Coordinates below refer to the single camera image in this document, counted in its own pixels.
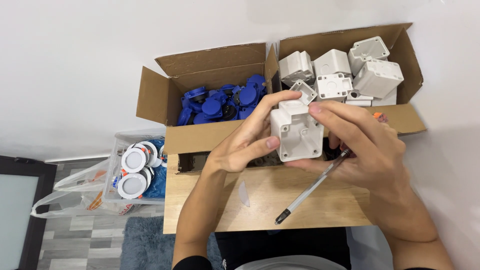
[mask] plastic basket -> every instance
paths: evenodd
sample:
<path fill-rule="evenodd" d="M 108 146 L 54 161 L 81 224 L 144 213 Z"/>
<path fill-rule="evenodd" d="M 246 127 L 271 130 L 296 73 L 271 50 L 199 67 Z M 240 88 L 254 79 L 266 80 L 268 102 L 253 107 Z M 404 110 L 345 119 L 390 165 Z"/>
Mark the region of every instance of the plastic basket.
<path fill-rule="evenodd" d="M 124 199 L 118 194 L 117 189 L 112 185 L 112 178 L 120 175 L 121 156 L 128 146 L 133 143 L 151 139 L 165 139 L 166 128 L 144 129 L 136 131 L 123 131 L 115 134 L 115 145 L 110 155 L 110 165 L 108 167 L 107 181 L 103 190 L 102 200 L 114 203 L 133 203 L 133 204 L 165 204 L 163 198 L 135 198 Z"/>

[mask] frosted glass panel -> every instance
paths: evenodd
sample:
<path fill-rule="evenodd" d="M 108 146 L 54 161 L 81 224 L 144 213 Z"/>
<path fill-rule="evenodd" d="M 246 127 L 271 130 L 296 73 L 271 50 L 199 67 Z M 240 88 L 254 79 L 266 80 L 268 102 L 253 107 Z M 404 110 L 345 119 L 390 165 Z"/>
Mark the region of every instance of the frosted glass panel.
<path fill-rule="evenodd" d="M 18 268 L 38 177 L 0 174 L 0 270 Z"/>

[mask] person's right hand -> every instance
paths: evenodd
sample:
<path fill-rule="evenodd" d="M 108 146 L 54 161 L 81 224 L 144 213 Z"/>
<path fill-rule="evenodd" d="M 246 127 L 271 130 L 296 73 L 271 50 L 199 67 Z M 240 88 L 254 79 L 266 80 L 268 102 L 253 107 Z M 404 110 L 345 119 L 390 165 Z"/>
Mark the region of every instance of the person's right hand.
<path fill-rule="evenodd" d="M 336 101 L 312 102 L 309 107 L 309 114 L 330 130 L 330 148 L 344 142 L 357 155 L 343 161 L 333 178 L 381 194 L 408 185 L 408 171 L 402 162 L 405 144 L 388 124 L 379 123 L 364 108 Z M 318 174 L 330 164 L 311 159 L 285 162 L 285 166 Z"/>

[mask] fingernail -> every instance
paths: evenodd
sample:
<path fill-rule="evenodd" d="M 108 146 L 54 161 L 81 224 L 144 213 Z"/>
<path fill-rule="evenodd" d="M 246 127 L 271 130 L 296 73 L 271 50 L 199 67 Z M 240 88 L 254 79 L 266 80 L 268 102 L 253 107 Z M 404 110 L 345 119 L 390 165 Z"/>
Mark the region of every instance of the fingernail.
<path fill-rule="evenodd" d="M 318 104 L 311 104 L 310 103 L 309 111 L 311 113 L 319 113 L 321 110 L 322 110 L 322 108 L 320 108 L 320 106 L 318 106 Z"/>
<path fill-rule="evenodd" d="M 280 140 L 278 139 L 278 137 L 268 138 L 268 140 L 267 140 L 267 147 L 268 147 L 268 149 L 275 149 L 275 148 L 277 148 L 279 145 L 280 145 Z"/>

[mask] black pants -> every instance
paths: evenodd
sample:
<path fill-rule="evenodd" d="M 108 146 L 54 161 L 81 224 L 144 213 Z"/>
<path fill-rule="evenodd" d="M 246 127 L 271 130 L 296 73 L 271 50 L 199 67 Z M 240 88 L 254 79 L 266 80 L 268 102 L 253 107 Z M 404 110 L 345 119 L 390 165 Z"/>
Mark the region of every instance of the black pants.
<path fill-rule="evenodd" d="M 345 227 L 215 233 L 227 270 L 245 263 L 289 255 L 312 255 L 351 269 Z"/>

